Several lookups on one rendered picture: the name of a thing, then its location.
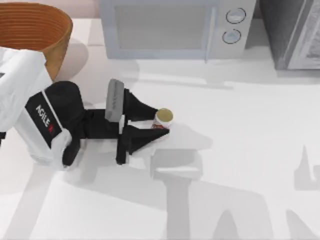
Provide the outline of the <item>pale microwave oven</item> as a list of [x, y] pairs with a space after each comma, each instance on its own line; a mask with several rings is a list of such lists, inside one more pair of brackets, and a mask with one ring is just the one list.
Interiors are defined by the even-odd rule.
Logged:
[[[245, 49], [257, 0], [213, 1], [216, 2], [215, 25], [208, 61], [215, 59], [236, 59]], [[243, 8], [246, 11], [246, 17], [241, 23], [231, 24], [226, 20], [226, 14], [229, 10], [236, 8]], [[222, 40], [222, 35], [225, 31], [232, 29], [241, 32], [241, 39], [235, 44], [226, 44]]]

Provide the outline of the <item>round microwave knob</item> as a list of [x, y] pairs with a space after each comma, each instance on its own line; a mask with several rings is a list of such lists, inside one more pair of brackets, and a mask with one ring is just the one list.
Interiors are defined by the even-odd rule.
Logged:
[[246, 18], [246, 11], [243, 8], [231, 9], [226, 13], [226, 20], [230, 24], [239, 24]]
[[237, 29], [225, 31], [222, 35], [222, 40], [225, 44], [232, 45], [240, 41], [242, 33]]

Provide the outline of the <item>grey cabinet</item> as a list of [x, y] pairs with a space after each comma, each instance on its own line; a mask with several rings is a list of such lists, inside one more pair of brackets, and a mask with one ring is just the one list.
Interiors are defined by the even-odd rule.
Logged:
[[320, 0], [259, 0], [277, 70], [320, 70]]

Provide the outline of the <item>pale grey rounded box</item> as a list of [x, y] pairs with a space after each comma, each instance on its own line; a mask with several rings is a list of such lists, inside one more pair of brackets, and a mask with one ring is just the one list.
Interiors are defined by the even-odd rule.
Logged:
[[111, 79], [108, 83], [105, 118], [118, 123], [123, 115], [125, 85], [122, 81]]

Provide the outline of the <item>brown woven basket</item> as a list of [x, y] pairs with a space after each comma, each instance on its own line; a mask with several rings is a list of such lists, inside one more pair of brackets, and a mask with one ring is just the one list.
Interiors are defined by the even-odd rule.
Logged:
[[73, 21], [61, 9], [36, 2], [0, 2], [0, 47], [42, 52], [53, 82], [69, 46]]

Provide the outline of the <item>microwave oven door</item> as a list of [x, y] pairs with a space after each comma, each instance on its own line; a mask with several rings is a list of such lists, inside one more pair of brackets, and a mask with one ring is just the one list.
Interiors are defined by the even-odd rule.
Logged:
[[214, 0], [99, 0], [110, 59], [207, 60]]

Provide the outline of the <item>red and white can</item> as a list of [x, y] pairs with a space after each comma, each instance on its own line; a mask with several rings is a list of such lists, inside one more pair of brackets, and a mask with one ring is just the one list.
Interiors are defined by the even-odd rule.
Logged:
[[173, 112], [168, 108], [159, 109], [152, 123], [152, 129], [169, 129], [174, 119]]

